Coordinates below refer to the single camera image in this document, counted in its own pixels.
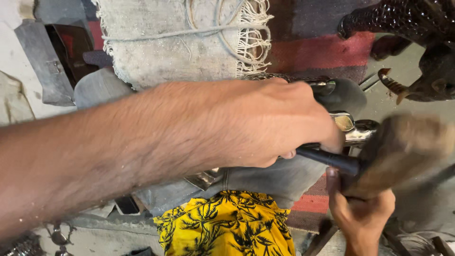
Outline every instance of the yellow palm tree print fabric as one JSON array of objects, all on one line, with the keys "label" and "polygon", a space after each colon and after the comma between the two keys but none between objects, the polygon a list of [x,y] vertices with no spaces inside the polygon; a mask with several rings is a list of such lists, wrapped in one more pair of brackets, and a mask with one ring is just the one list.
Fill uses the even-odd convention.
[{"label": "yellow palm tree print fabric", "polygon": [[295,255],[285,225],[290,210],[266,194],[221,191],[155,217],[166,255]]}]

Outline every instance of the textured metal surface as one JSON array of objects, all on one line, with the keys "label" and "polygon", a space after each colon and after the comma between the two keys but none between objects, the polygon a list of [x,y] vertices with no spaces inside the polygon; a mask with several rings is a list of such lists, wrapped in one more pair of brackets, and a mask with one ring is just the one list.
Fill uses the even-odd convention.
[{"label": "textured metal surface", "polygon": [[288,83],[303,81],[306,82],[315,95],[319,96],[327,96],[331,94],[336,86],[334,80],[330,79],[330,77],[321,76],[321,77],[292,77],[285,74],[277,74],[277,73],[260,73],[260,74],[253,74],[253,75],[246,75],[240,77],[241,80],[266,80],[270,78],[282,78],[286,80]]}]

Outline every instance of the metal animal figure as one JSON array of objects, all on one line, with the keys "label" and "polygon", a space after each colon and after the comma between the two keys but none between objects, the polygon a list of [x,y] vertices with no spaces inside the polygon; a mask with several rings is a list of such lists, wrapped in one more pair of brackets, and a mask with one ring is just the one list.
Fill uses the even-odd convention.
[{"label": "metal animal figure", "polygon": [[350,38],[356,31],[387,32],[379,38],[371,56],[383,60],[396,56],[415,42],[426,51],[420,59],[422,76],[411,86],[395,82],[381,69],[382,83],[404,98],[419,102],[455,99],[455,0],[382,0],[354,10],[338,25],[339,35]]}]

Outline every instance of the forearm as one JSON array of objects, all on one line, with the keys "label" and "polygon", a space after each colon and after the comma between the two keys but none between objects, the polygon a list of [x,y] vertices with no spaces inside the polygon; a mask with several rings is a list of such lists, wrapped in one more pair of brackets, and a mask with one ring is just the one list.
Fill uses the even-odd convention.
[{"label": "forearm", "polygon": [[146,184],[216,167],[192,123],[181,120],[185,107],[163,93],[0,129],[0,239]]}]

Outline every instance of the shiny metal object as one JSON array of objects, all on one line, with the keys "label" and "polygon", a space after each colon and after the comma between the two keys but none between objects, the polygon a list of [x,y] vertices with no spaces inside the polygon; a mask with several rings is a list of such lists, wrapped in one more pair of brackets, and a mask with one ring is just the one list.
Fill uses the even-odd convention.
[{"label": "shiny metal object", "polygon": [[65,246],[60,246],[60,251],[56,251],[55,256],[74,256],[66,250]]},{"label": "shiny metal object", "polygon": [[66,245],[73,244],[70,241],[70,237],[71,237],[71,234],[73,233],[73,231],[76,230],[76,228],[73,227],[72,225],[70,225],[69,223],[66,223],[70,227],[70,231],[68,232],[68,238],[67,238],[61,232],[60,224],[61,224],[61,222],[59,222],[59,221],[54,224],[54,229],[53,229],[52,233],[47,228],[47,225],[45,226],[47,232],[51,236],[52,242],[54,244],[60,246],[60,250],[56,251],[55,256],[74,256],[66,250]]},{"label": "shiny metal object", "polygon": [[266,80],[274,77],[279,77],[286,80],[288,83],[303,81],[311,86],[313,93],[318,96],[327,96],[335,90],[336,83],[330,77],[292,77],[285,74],[277,73],[260,73],[253,75],[245,75],[240,77],[240,80]]},{"label": "shiny metal object", "polygon": [[355,121],[355,128],[346,134],[344,146],[359,146],[376,133],[379,128],[377,121],[363,119]]},{"label": "shiny metal object", "polygon": [[354,118],[346,111],[330,112],[335,124],[343,132],[349,132],[354,129]]},{"label": "shiny metal object", "polygon": [[212,185],[212,183],[217,178],[216,174],[218,170],[219,168],[214,168],[211,170],[196,173],[194,175],[185,177],[185,180],[193,184],[194,186],[198,187],[199,189],[206,191],[208,187],[210,187],[210,185]]}]

